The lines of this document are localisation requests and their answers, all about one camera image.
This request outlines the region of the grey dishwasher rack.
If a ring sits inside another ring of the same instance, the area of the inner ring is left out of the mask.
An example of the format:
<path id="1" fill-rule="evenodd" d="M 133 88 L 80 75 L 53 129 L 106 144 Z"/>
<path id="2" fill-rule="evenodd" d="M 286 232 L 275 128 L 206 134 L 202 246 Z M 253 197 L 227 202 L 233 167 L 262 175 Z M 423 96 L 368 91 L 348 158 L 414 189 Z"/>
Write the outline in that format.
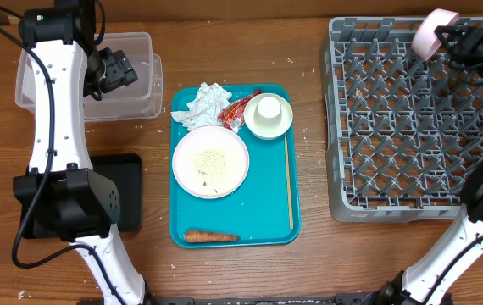
<path id="1" fill-rule="evenodd" d="M 336 17 L 320 49 L 331 216 L 452 219 L 483 159 L 483 84 L 411 48 L 419 18 Z"/>

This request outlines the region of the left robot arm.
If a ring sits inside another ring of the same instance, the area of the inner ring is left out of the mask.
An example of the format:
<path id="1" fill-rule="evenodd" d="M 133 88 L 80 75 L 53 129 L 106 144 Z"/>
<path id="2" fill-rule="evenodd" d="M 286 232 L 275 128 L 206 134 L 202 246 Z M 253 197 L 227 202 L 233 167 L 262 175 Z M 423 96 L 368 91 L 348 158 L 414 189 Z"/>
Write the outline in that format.
<path id="1" fill-rule="evenodd" d="M 134 81 L 119 53 L 98 50 L 97 1 L 57 1 L 30 9 L 19 23 L 21 47 L 31 57 L 35 83 L 35 139 L 28 171 L 13 179 L 25 209 L 12 246 L 21 269 L 41 266 L 77 251 L 92 272 L 106 304 L 149 304 L 147 283 L 136 271 L 119 234 L 118 187 L 93 168 L 86 146 L 86 96 Z M 18 258 L 24 233 L 38 225 L 68 246 L 34 263 Z"/>

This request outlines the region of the large white plate with rice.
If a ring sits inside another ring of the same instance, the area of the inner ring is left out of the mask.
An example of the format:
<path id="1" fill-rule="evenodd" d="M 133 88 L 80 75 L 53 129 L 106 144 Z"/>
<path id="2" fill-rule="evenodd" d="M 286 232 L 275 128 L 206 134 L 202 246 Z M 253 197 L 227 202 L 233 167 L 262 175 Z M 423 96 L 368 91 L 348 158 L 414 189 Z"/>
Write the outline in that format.
<path id="1" fill-rule="evenodd" d="M 248 148 L 236 133 L 207 125 L 180 139 L 172 155 L 171 169 L 184 191 L 194 197 L 216 199 L 242 185 L 249 165 Z"/>

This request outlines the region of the teal plastic serving tray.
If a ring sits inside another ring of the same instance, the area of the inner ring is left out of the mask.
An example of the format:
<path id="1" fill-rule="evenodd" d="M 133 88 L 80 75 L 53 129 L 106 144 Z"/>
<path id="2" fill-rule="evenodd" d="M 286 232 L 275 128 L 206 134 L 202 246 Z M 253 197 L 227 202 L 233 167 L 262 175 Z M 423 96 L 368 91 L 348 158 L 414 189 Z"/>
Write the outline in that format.
<path id="1" fill-rule="evenodd" d="M 302 228 L 297 186 L 296 151 L 293 131 L 287 131 L 291 198 L 294 228 L 289 228 L 286 188 L 285 138 L 260 140 L 246 127 L 238 136 L 245 142 L 250 157 L 249 171 L 233 193 L 217 199 L 202 199 L 184 191 L 170 177 L 170 220 L 172 240 L 188 249 L 211 247 L 248 247 L 287 244 Z M 183 235 L 202 230 L 238 235 L 233 242 L 190 243 Z"/>

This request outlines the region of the red snack wrapper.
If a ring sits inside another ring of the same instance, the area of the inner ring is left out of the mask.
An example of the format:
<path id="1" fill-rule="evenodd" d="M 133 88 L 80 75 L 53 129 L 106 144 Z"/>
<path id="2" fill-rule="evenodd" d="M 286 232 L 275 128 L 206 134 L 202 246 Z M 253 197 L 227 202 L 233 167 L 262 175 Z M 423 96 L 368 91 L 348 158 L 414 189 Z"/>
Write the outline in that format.
<path id="1" fill-rule="evenodd" d="M 226 129 L 237 133 L 245 124 L 244 112 L 248 102 L 262 93 L 262 90 L 256 90 L 251 95 L 230 103 L 219 113 L 218 120 Z"/>

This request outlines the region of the orange carrot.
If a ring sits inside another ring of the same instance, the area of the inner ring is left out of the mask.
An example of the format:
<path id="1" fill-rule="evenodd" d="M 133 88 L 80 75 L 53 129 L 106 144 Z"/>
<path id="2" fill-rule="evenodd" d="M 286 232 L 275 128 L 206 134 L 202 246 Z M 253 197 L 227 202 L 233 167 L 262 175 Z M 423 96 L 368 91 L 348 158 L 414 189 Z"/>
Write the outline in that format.
<path id="1" fill-rule="evenodd" d="M 188 230 L 183 237 L 190 243 L 233 242 L 240 239 L 238 235 L 202 230 Z"/>

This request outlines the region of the pale green bowl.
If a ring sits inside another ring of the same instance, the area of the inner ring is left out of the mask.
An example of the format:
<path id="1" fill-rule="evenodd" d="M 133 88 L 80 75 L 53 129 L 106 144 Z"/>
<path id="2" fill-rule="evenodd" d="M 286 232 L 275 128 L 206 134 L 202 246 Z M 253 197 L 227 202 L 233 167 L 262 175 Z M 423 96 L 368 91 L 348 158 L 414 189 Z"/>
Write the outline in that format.
<path id="1" fill-rule="evenodd" d="M 255 110 L 258 101 L 262 97 L 276 97 L 281 104 L 281 116 L 275 122 L 258 120 Z M 283 97 L 274 93 L 262 93 L 252 98 L 244 112 L 245 125 L 259 139 L 274 140 L 285 134 L 291 127 L 293 121 L 293 111 L 290 103 Z"/>

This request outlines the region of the pink plastic bowl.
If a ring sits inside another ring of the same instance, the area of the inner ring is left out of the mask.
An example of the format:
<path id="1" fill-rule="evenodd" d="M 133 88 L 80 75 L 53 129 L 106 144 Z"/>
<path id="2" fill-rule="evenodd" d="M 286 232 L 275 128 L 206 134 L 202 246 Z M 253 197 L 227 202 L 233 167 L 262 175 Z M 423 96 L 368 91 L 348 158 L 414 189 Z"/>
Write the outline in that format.
<path id="1" fill-rule="evenodd" d="M 412 49 L 424 61 L 428 60 L 440 47 L 435 29 L 438 26 L 454 25 L 459 13 L 437 8 L 432 11 L 417 29 L 412 40 Z"/>

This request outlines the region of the clear plastic bin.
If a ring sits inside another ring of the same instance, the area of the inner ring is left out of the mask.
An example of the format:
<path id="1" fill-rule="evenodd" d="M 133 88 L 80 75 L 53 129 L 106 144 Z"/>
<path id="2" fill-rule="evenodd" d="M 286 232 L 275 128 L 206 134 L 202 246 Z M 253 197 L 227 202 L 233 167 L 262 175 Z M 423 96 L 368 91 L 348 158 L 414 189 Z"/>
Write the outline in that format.
<path id="1" fill-rule="evenodd" d="M 16 76 L 16 104 L 40 119 L 48 118 L 49 96 L 45 76 L 52 81 L 55 121 L 81 124 L 91 121 L 153 119 L 163 110 L 163 72 L 160 57 L 153 52 L 152 39 L 146 32 L 107 34 L 100 49 L 121 51 L 124 67 L 136 80 L 108 93 L 103 99 L 83 96 L 87 55 L 77 45 L 61 41 L 40 42 L 33 55 L 23 51 Z"/>

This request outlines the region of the white plastic cup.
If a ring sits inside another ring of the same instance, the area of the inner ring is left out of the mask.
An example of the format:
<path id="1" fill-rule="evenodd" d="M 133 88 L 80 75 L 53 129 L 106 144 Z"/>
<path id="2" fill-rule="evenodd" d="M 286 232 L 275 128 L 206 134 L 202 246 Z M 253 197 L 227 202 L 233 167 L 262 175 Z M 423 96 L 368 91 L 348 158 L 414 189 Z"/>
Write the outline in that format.
<path id="1" fill-rule="evenodd" d="M 255 110 L 258 120 L 275 122 L 281 116 L 281 104 L 276 97 L 262 97 Z"/>

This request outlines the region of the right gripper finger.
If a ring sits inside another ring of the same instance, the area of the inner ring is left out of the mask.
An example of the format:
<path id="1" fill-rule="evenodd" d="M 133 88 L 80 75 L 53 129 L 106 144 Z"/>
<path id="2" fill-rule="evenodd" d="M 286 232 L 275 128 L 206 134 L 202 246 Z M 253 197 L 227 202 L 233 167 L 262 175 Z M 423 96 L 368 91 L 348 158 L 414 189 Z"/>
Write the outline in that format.
<path id="1" fill-rule="evenodd" d="M 434 33 L 436 34 L 436 36 L 461 36 L 472 31 L 472 29 L 472 26 L 467 25 L 439 25 L 434 30 Z"/>
<path id="2" fill-rule="evenodd" d="M 483 29 L 468 27 L 447 35 L 448 52 L 452 57 L 467 56 L 483 42 Z"/>

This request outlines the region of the crumpled white tissue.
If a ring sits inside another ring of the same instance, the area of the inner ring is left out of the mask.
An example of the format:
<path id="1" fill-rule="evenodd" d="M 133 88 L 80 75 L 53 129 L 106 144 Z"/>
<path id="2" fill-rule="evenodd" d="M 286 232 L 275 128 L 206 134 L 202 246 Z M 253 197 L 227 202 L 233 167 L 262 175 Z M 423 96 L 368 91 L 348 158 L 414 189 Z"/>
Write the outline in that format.
<path id="1" fill-rule="evenodd" d="M 186 111 L 173 111 L 172 119 L 181 123 L 188 131 L 207 125 L 222 125 L 220 113 L 230 105 L 232 93 L 217 83 L 203 82 L 195 99 L 187 104 Z"/>

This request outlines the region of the wooden chopstick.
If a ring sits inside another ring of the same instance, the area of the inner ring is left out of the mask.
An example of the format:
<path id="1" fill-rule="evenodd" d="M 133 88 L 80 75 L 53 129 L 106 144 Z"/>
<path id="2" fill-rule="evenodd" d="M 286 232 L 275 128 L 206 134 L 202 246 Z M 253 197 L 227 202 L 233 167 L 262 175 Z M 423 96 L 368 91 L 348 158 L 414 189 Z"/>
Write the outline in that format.
<path id="1" fill-rule="evenodd" d="M 289 228 L 293 230 L 293 209 L 292 209 L 292 198 L 291 198 L 291 175 L 290 175 L 290 162 L 289 162 L 289 150 L 288 150 L 288 139 L 287 134 L 285 138 L 285 161 L 286 161 L 286 188 L 287 188 L 287 206 L 288 206 L 288 216 L 289 216 Z"/>

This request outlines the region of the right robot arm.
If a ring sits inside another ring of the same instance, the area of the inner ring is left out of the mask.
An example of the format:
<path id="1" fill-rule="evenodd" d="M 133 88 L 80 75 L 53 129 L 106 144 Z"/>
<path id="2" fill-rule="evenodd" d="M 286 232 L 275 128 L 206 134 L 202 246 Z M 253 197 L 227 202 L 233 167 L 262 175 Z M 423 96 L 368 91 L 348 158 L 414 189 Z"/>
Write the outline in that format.
<path id="1" fill-rule="evenodd" d="M 425 21 L 413 39 L 428 59 L 439 46 L 452 61 L 483 74 L 483 29 Z M 483 161 L 464 183 L 462 206 L 436 244 L 414 265 L 362 299 L 363 304 L 451 304 L 448 290 L 483 255 Z"/>

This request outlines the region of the black tray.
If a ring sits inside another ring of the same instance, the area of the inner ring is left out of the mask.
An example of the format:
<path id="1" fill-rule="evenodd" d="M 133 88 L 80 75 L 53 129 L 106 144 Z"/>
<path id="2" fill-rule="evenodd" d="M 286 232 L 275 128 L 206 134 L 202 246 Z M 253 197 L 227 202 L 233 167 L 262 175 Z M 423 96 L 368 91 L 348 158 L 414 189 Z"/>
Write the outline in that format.
<path id="1" fill-rule="evenodd" d="M 92 156 L 92 169 L 68 167 L 49 175 L 23 230 L 25 239 L 105 237 L 142 227 L 142 160 L 135 153 Z"/>

